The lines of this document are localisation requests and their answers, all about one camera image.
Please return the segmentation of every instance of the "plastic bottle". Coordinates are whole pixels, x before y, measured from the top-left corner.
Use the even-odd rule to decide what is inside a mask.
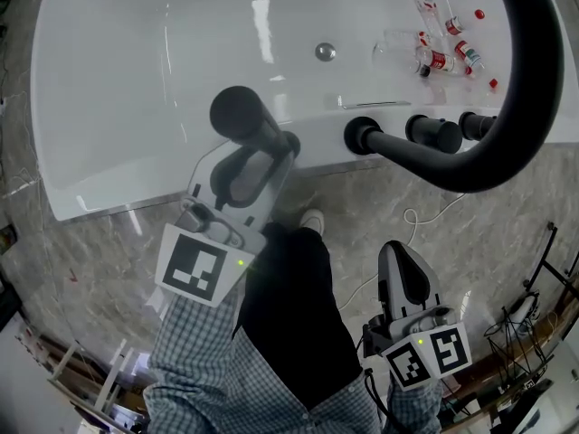
[[[417,47],[432,46],[432,37],[425,31],[384,31],[384,45],[388,50],[414,51]]]
[[[430,35],[442,39],[445,32],[442,30],[436,2],[434,0],[414,0],[414,2]]]
[[[461,16],[454,16],[445,23],[446,30],[451,35],[458,35],[466,29],[471,28],[477,20],[484,18],[485,12],[482,10],[476,10],[474,14],[468,13]]]
[[[475,79],[481,79],[485,83],[495,89],[498,86],[498,80],[487,71],[480,55],[465,41],[460,40],[454,47],[456,54],[464,61],[464,63],[471,68],[469,75]]]
[[[377,69],[382,71],[397,70],[407,74],[415,74],[420,71],[422,64],[414,56],[416,46],[411,50],[397,50],[386,46],[385,41],[378,42],[372,51],[372,62]]]
[[[428,47],[418,47],[416,49],[416,59],[426,66],[444,71],[450,75],[464,76],[471,74],[471,69],[465,66],[462,61],[449,54],[435,52]]]

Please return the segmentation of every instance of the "gray marble tile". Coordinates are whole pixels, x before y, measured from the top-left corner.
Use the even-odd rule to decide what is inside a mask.
[[[579,53],[575,0],[557,0]],[[107,363],[128,339],[137,352],[150,352],[160,326],[147,305],[163,225],[174,222],[177,203],[164,203],[101,217],[58,223],[52,216],[33,154],[29,68],[40,0],[13,0],[9,26],[2,117],[5,170],[0,208],[20,240],[1,259],[24,308],[39,330],[64,343],[77,339]],[[412,246],[438,273],[444,300],[458,310],[475,357],[489,349],[484,330],[501,308],[522,293],[548,221],[560,232],[549,257],[562,269],[579,249],[579,148],[544,146],[516,178],[492,191],[466,196],[443,216],[418,227]],[[331,254],[339,305],[377,270],[377,256],[391,239],[407,242],[413,226],[403,220],[414,208],[421,221],[436,216],[456,198],[382,159],[296,173],[276,207],[276,220],[295,225],[306,207],[326,215],[325,241]],[[537,280],[544,310],[562,287],[545,273]],[[375,282],[354,298],[342,317],[357,340],[362,325],[379,313]]]

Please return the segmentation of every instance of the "person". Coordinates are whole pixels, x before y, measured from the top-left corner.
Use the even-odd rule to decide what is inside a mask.
[[[148,432],[381,432],[323,233],[318,210],[294,232],[265,227],[236,326],[235,288],[216,308],[175,297],[149,359],[158,381],[145,390]],[[402,392],[393,380],[388,402],[407,432],[440,432],[439,384]]]

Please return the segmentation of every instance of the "white bathtub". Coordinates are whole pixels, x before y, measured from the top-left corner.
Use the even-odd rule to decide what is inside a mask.
[[[448,16],[447,0],[437,1]],[[511,64],[503,4],[448,1],[456,14],[485,12],[465,38],[497,75],[496,94],[468,92],[472,82],[440,76],[423,84],[373,62],[384,29],[424,29],[413,0],[43,0],[32,113],[54,215],[65,220],[184,191],[197,160],[223,142],[208,111],[232,85],[257,91],[298,135],[302,168],[356,160],[342,134],[357,116],[404,137],[415,113],[455,121],[465,110],[496,114]],[[575,142],[579,88],[564,38],[563,98],[548,141]],[[314,56],[320,42],[336,47],[333,61]],[[549,69],[549,60],[529,69]],[[400,100],[410,105],[338,105]]]

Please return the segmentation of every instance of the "white sneaker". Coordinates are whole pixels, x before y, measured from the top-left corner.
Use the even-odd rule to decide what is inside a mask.
[[[318,209],[308,209],[299,221],[299,227],[309,228],[320,236],[324,235],[324,214]]]

